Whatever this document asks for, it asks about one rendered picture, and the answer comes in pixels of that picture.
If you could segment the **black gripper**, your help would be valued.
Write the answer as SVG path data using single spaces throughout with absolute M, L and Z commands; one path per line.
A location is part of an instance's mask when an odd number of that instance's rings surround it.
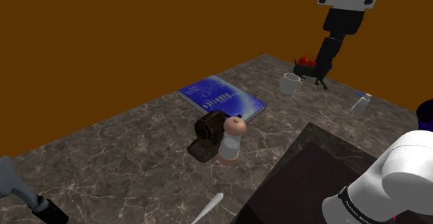
M 361 26 L 364 13 L 358 10 L 331 8 L 325 18 L 323 30 L 331 34 L 354 35 Z M 324 39 L 316 57 L 315 77 L 325 78 L 331 70 L 332 61 L 341 48 L 344 35 L 331 35 Z

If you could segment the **black footed bowl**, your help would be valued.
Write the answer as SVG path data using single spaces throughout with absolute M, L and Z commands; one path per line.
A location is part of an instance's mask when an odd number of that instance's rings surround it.
M 316 66 L 305 66 L 297 60 L 294 60 L 294 63 L 294 74 L 303 79 L 306 79 L 307 77 L 315 78 L 315 85 L 318 85 L 320 83 L 325 90 L 328 90 L 328 86 L 324 83 L 323 79 L 326 77 L 330 68 L 325 68 L 324 66 L 321 66 L 319 64 L 317 64 Z

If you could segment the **white mug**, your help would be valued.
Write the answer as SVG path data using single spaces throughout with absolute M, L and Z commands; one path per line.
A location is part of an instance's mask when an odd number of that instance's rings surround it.
M 280 92 L 284 95 L 293 95 L 302 86 L 300 77 L 293 73 L 285 73 L 280 84 Z

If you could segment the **grey bottle with blue nozzle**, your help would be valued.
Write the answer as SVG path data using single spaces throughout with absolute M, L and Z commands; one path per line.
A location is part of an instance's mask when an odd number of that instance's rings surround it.
M 355 94 L 359 96 L 359 100 L 351 107 L 351 110 L 357 114 L 361 114 L 371 101 L 372 95 L 363 92 L 356 92 Z

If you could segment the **dark blue round object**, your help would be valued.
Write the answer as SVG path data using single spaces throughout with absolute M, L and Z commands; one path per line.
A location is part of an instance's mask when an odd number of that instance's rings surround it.
M 421 103 L 417 110 L 418 129 L 433 132 L 433 99 Z

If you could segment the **blue book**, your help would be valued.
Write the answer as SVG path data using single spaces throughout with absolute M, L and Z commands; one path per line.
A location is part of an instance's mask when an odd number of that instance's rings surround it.
M 212 75 L 178 90 L 179 97 L 202 114 L 221 110 L 227 117 L 241 115 L 248 123 L 261 113 L 267 104 L 232 85 L 219 76 Z

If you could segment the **dark patterned robot stand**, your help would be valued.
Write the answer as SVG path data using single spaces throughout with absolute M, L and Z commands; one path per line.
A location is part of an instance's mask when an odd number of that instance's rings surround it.
M 375 160 L 309 122 L 230 224 L 325 224 L 323 200 Z

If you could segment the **clear shaker with tan cap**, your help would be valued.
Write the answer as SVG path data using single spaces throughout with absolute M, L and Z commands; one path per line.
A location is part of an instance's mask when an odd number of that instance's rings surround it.
M 223 128 L 218 161 L 224 166 L 233 166 L 239 157 L 241 136 L 246 132 L 246 124 L 242 118 L 230 117 L 225 120 Z

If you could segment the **dark brown barrel-shaped object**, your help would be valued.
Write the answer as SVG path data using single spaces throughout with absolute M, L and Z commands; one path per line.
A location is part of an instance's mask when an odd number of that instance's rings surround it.
M 188 153 L 198 162 L 205 163 L 217 155 L 223 139 L 226 114 L 213 110 L 194 124 L 196 139 L 187 147 Z

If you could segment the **grey and black tool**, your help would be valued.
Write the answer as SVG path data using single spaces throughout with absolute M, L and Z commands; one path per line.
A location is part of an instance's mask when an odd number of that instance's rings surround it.
M 23 200 L 36 217 L 46 224 L 67 224 L 68 215 L 51 200 L 39 195 L 29 188 L 15 173 L 12 159 L 0 157 L 0 198 L 10 193 Z

